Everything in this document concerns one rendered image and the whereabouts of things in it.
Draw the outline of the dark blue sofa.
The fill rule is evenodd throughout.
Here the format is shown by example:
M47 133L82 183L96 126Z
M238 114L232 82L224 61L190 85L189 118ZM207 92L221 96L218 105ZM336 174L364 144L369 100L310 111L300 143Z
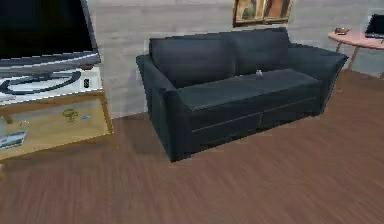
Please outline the dark blue sofa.
M152 38L136 64L149 118L175 162L322 114L346 60L278 27Z

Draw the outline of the green small object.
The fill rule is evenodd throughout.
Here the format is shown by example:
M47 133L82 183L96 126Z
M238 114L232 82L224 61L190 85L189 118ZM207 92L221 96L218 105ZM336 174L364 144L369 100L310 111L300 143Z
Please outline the green small object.
M78 117L78 112L74 109L66 109L62 112L62 115L66 118L67 122L74 122Z

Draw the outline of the gold framed painting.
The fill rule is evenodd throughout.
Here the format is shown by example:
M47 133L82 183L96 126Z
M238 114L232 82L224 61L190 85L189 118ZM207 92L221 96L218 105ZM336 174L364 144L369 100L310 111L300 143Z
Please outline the gold framed painting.
M286 24L293 0L234 0L232 27Z

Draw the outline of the light wooden television stand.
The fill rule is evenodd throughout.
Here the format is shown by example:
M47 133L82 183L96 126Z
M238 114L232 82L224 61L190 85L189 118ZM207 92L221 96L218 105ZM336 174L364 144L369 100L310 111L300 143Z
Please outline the light wooden television stand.
M84 88L84 79L90 80ZM0 164L98 137L111 136L113 125L99 68L83 70L76 82L59 87L60 79L12 85L16 95L0 92L0 137L27 131L24 143L0 150ZM67 122L62 112L74 109L78 117Z

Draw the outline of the black flat television set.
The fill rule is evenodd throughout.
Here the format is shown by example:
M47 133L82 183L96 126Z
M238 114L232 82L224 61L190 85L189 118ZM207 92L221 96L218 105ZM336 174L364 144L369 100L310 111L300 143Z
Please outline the black flat television set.
M101 62L87 0L0 0L0 92L60 79Z

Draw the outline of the pink round table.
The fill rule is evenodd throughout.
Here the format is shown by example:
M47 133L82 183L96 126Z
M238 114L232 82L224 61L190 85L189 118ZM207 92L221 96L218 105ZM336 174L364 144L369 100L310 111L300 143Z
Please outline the pink round table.
M349 45L354 48L346 71L352 70L354 61L360 49L373 49L384 51L383 39L366 38L365 34L361 31L349 30L345 35L339 35L334 32L330 32L328 34L328 38L337 42L336 51L340 50L342 44Z

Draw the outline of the white blue book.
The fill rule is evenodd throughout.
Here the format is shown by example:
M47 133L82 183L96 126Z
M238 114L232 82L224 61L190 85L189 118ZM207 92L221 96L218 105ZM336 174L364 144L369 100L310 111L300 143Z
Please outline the white blue book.
M15 132L0 137L0 150L20 146L24 143L27 131Z

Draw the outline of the black laptop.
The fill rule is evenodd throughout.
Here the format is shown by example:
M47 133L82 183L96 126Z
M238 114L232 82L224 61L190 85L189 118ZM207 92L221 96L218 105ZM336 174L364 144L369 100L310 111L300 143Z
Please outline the black laptop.
M373 14L365 31L367 38L384 39L384 15Z

